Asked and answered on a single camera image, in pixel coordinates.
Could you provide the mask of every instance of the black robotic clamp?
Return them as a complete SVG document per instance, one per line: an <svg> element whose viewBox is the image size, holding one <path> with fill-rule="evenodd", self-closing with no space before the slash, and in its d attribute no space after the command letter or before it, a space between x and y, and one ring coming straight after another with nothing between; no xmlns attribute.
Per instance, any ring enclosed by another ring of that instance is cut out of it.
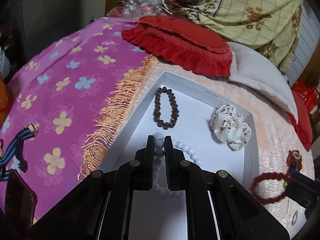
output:
<svg viewBox="0 0 320 240"><path fill-rule="evenodd" d="M93 171L28 231L32 240L127 240L135 190L153 184L154 137L118 170ZM203 171L164 139L168 187L186 194L188 240L289 240L287 230L228 172Z"/></svg>

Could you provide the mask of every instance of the red ruffled cushion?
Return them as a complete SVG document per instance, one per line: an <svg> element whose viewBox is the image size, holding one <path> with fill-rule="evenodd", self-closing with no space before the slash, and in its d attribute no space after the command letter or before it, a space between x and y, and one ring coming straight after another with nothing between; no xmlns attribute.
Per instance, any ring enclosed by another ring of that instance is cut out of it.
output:
<svg viewBox="0 0 320 240"><path fill-rule="evenodd" d="M290 121L292 122L292 125L302 142L303 146L307 151L311 148L311 142L312 142L312 127L310 124L310 119L308 115L308 111L306 109L306 106L304 105L302 99L297 94L296 91L291 90L293 94L294 101L297 105L298 110L298 125L296 124L296 121L292 114L288 113L288 116L290 118Z"/></svg>
<svg viewBox="0 0 320 240"><path fill-rule="evenodd" d="M122 37L185 70L207 76L230 76L232 53L228 44L209 29L186 20L144 17L137 27L122 31Z"/></svg>

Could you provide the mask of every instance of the floral blanket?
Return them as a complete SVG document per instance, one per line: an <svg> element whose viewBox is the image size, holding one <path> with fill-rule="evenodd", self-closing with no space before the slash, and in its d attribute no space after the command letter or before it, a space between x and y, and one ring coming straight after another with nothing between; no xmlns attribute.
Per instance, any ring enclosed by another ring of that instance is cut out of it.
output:
<svg viewBox="0 0 320 240"><path fill-rule="evenodd" d="M101 18L65 37L28 62L9 83L15 97L0 129L4 150L20 129L32 122L38 129L25 141L23 156L28 170L16 169L36 193L38 220L78 184L87 134L96 130L93 119L106 106L115 85L141 65L145 51L121 38L135 24ZM0 182L4 210L6 182Z"/></svg>
<svg viewBox="0 0 320 240"><path fill-rule="evenodd" d="M301 0L164 0L164 6L227 41L257 50L282 73L291 65L299 39Z"/></svg>

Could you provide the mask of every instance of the brown leather object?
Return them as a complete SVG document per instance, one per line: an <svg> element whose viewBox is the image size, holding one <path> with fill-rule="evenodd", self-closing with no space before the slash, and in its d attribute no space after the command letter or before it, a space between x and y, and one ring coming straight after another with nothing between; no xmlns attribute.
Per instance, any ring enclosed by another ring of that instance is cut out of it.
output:
<svg viewBox="0 0 320 240"><path fill-rule="evenodd" d="M21 236L25 236L33 225L36 203L36 194L16 170L10 170L5 192L5 216Z"/></svg>

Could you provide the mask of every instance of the purple blanket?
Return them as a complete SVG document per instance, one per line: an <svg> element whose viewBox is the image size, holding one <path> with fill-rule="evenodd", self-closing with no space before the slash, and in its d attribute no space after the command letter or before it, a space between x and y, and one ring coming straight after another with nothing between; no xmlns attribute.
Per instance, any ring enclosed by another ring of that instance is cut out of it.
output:
<svg viewBox="0 0 320 240"><path fill-rule="evenodd" d="M121 31L132 27L134 23L118 18L96 20L43 50L9 84L14 103L0 130L4 151L29 122L39 128L36 138L24 143L27 172L20 172L15 157L7 165L36 193L36 220L77 185L82 146L96 129L93 119L116 82L147 56L121 38ZM6 182L0 182L3 210L5 189Z"/></svg>

